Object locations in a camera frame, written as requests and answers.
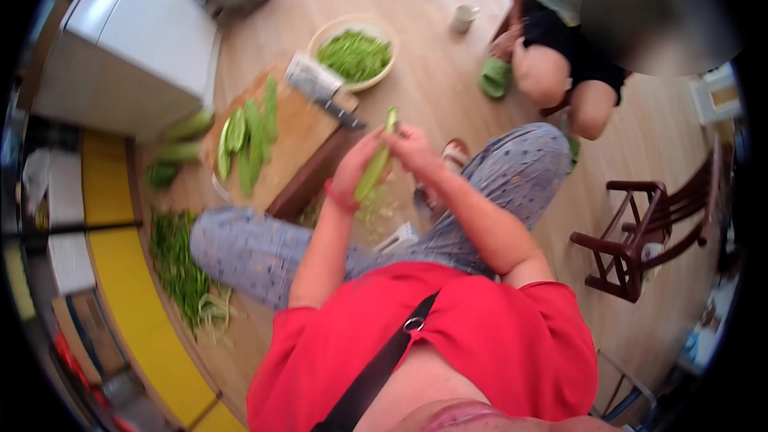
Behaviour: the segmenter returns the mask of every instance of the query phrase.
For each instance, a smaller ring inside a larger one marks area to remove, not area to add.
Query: black strap
[[[411,341],[408,331],[420,328],[439,293],[435,292],[416,306],[403,326],[379,349],[336,402],[328,417],[313,427],[312,432],[352,432],[406,352],[408,342]]]

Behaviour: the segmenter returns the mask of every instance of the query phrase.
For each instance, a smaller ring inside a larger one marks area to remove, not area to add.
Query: mug
[[[457,34],[466,34],[475,17],[478,16],[479,8],[469,4],[462,4],[456,7],[451,21],[451,30]]]

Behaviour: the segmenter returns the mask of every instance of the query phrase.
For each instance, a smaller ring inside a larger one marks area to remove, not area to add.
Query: patterned pants
[[[555,127],[537,122],[492,139],[469,161],[462,175],[531,230],[570,164],[571,149],[565,137]],[[286,306],[293,275],[311,237],[308,228],[249,208],[224,207],[198,217],[190,248],[196,263],[211,277],[277,310]],[[351,280],[394,262],[434,262],[469,274],[495,276],[450,212],[408,248],[376,254],[368,248],[350,247],[344,278]]]

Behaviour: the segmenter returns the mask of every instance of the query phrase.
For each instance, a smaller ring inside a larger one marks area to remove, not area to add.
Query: red shirt
[[[275,314],[270,350],[246,398],[250,429],[311,430],[437,290],[411,344],[428,341],[509,416],[562,420],[589,411],[598,362],[567,285],[516,289],[437,264],[401,262],[345,283],[319,310]]]

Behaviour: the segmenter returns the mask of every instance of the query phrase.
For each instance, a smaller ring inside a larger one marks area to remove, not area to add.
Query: green slipper
[[[578,156],[581,152],[581,142],[568,133],[567,114],[563,114],[562,119],[560,119],[560,132],[562,132],[565,138],[568,139],[568,144],[571,147],[571,170],[568,171],[568,174],[570,174],[574,168],[576,168],[576,164],[578,163]]]
[[[489,57],[480,72],[480,88],[492,99],[501,99],[507,93],[512,64],[497,57]]]

